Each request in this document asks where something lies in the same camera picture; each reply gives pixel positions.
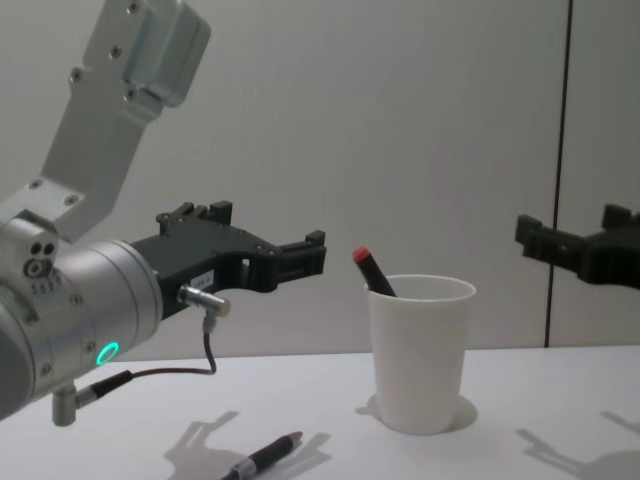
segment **white paper cup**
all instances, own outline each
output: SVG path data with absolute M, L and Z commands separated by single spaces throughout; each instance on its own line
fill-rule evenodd
M 388 279 L 396 297 L 367 292 L 381 419 L 402 433 L 442 432 L 456 413 L 476 289 L 431 275 Z

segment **black cable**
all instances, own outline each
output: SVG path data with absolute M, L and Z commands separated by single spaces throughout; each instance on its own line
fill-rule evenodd
M 207 355 L 207 360 L 209 361 L 210 370 L 205 370 L 202 368 L 155 368 L 153 370 L 143 370 L 141 372 L 136 372 L 133 374 L 133 378 L 147 377 L 149 375 L 160 375 L 164 373 L 192 373 L 196 375 L 214 375 L 218 371 L 218 366 L 216 365 L 216 360 L 213 357 L 213 353 L 211 352 L 211 341 L 210 335 L 205 333 L 203 335 L 203 344 L 204 351 Z
M 209 361 L 209 370 L 203 368 L 155 368 L 152 370 L 142 370 L 140 372 L 131 373 L 130 370 L 125 370 L 116 375 L 113 375 L 105 380 L 96 382 L 90 385 L 88 388 L 93 390 L 96 395 L 96 399 L 104 397 L 107 393 L 126 385 L 131 380 L 140 377 L 147 377 L 149 375 L 160 375 L 165 373 L 189 373 L 196 375 L 214 375 L 218 371 L 216 365 L 216 359 L 211 351 L 211 339 L 209 333 L 204 333 L 203 337 L 204 351 Z

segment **white wall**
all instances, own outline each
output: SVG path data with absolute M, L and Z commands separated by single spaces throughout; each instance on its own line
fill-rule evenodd
M 100 4 L 1 7 L 3 194 L 41 166 Z M 276 243 L 326 230 L 324 276 L 228 293 L 223 355 L 367 350 L 350 262 L 363 243 L 389 273 L 474 282 L 473 346 L 542 345 L 547 268 L 513 236 L 519 213 L 551 221 L 564 2 L 192 5 L 213 38 L 190 98 L 150 126 L 118 207 L 85 242 L 136 240 L 159 212 L 223 199 Z M 199 356 L 199 323 L 179 315 L 129 358 Z
M 640 211 L 640 2 L 576 0 L 559 228 L 600 229 L 603 207 Z M 640 294 L 556 270 L 552 345 L 640 342 Z

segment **table surface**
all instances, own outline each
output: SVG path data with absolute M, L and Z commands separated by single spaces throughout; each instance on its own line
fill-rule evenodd
M 78 383 L 168 365 L 206 364 L 116 363 Z M 30 405 L 0 424 L 0 478 L 216 480 L 302 430 L 261 478 L 638 479 L 639 365 L 640 347 L 470 351 L 454 431 L 414 437 L 376 419 L 370 355 L 222 359 L 212 378 L 137 379 L 66 429 L 49 397 Z

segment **pen on table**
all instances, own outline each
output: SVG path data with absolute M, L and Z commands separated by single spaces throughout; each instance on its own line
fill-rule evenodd
M 369 286 L 369 290 L 381 295 L 396 296 L 387 277 L 382 273 L 382 270 L 380 270 L 380 267 L 367 247 L 360 247 L 354 250 L 353 261 L 356 262 L 356 265 L 360 269 L 364 280 Z
M 302 440 L 302 432 L 295 432 L 267 445 L 261 450 L 249 455 L 242 462 L 234 465 L 229 473 L 221 480 L 250 480 L 267 468 L 273 466 L 293 452 Z

